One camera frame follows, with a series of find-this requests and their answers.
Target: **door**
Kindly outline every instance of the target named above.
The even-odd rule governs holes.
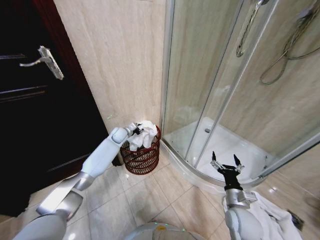
[[[17,216],[31,193],[80,171],[108,136],[52,0],[2,1],[0,7],[0,214]],[[50,49],[63,79],[38,63]]]

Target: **silver door lever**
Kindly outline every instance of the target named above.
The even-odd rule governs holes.
[[[48,68],[51,70],[51,72],[53,73],[53,75],[57,78],[62,80],[64,78],[63,73],[61,72],[58,64],[56,63],[54,57],[52,56],[50,49],[46,48],[44,46],[40,46],[40,48],[38,49],[41,57],[31,63],[20,63],[20,67],[32,67],[36,64],[39,63],[45,63]]]

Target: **wicker basket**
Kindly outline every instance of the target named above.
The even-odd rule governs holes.
[[[130,151],[130,144],[126,141],[120,148],[125,168],[133,174],[144,175],[156,168],[159,162],[159,149],[161,132],[156,126],[157,135],[154,136],[151,147],[139,147],[136,151]]]

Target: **towel on floor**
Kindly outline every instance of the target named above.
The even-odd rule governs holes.
[[[262,240],[302,240],[289,212],[279,208],[256,191],[254,193],[257,201],[250,204],[248,211],[261,223]],[[225,212],[228,210],[226,198],[223,200],[223,208]]]
[[[139,124],[141,124],[139,129],[143,129],[143,131],[139,135],[135,133],[127,139],[130,143],[130,151],[137,151],[137,148],[140,148],[142,145],[146,149],[150,148],[154,137],[158,133],[156,125],[151,121],[143,120]]]

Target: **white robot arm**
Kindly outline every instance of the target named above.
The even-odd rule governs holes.
[[[110,135],[91,153],[82,165],[81,171],[73,177],[63,180],[38,206],[36,211],[40,216],[31,221],[14,240],[61,240],[63,239],[67,221],[79,209],[83,197],[73,191],[87,189],[105,172],[120,147],[134,133],[140,129],[135,123],[128,127],[116,127]]]

